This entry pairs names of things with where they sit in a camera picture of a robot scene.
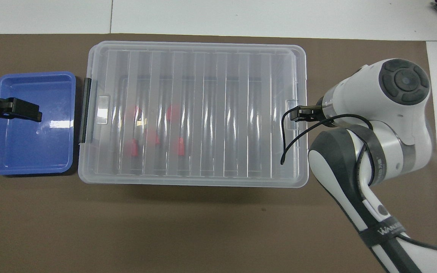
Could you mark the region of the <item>brown paper table mat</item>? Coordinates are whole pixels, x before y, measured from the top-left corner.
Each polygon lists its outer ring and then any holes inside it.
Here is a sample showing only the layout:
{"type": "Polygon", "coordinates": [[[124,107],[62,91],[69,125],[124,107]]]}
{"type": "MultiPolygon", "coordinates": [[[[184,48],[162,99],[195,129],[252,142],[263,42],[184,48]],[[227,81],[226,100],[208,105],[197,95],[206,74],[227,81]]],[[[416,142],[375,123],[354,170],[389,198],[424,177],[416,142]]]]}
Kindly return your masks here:
{"type": "MultiPolygon", "coordinates": [[[[363,64],[404,58],[430,71],[426,43],[232,36],[0,35],[0,77],[70,71],[78,85],[102,41],[296,44],[308,103],[363,64]]],[[[302,188],[86,184],[0,176],[0,273],[384,273],[311,176],[302,188]]]]}

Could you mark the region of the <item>blue plastic tray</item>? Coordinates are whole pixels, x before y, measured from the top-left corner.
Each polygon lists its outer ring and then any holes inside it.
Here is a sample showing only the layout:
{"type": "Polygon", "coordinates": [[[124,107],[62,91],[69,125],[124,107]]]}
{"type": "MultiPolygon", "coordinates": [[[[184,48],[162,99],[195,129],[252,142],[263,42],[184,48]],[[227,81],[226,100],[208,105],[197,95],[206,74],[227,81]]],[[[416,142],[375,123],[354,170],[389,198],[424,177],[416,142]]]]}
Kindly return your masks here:
{"type": "Polygon", "coordinates": [[[39,107],[40,122],[0,119],[0,175],[65,173],[74,156],[76,77],[68,71],[7,74],[0,98],[39,107]]]}

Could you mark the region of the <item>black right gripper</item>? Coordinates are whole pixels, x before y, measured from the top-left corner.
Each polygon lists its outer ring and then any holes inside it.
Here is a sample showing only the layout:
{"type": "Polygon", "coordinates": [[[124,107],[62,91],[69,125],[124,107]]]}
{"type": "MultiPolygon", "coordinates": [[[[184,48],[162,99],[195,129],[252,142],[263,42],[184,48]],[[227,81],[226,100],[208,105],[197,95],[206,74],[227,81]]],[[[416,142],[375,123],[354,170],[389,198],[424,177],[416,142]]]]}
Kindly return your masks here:
{"type": "Polygon", "coordinates": [[[289,110],[289,119],[294,122],[320,122],[326,120],[327,117],[323,111],[323,99],[324,96],[315,105],[291,108],[289,110]]]}

